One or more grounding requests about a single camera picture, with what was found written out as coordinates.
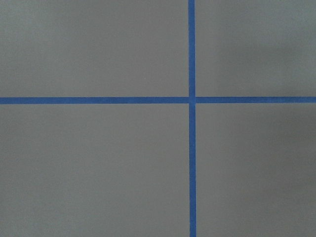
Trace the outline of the brown table mat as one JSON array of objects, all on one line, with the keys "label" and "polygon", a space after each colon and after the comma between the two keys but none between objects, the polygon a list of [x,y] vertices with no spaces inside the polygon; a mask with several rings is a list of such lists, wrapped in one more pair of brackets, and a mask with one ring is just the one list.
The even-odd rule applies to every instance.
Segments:
[{"label": "brown table mat", "polygon": [[[313,0],[197,0],[197,97],[316,94]],[[185,0],[3,0],[0,98],[188,97]],[[197,236],[316,234],[316,105],[196,104]],[[3,237],[190,235],[189,104],[0,104]]]}]

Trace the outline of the blue tape strip crossing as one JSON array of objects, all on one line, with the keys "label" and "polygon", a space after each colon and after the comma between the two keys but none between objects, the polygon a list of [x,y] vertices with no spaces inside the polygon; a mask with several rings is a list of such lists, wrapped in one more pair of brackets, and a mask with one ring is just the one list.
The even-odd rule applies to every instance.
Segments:
[{"label": "blue tape strip crossing", "polygon": [[1,104],[278,104],[315,103],[315,97],[2,97]]}]

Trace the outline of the blue tape strip long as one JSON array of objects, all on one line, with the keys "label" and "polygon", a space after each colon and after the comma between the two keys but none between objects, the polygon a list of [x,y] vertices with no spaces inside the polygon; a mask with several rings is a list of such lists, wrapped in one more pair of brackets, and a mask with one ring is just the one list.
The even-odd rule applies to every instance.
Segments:
[{"label": "blue tape strip long", "polygon": [[188,1],[190,237],[197,235],[195,1]]}]

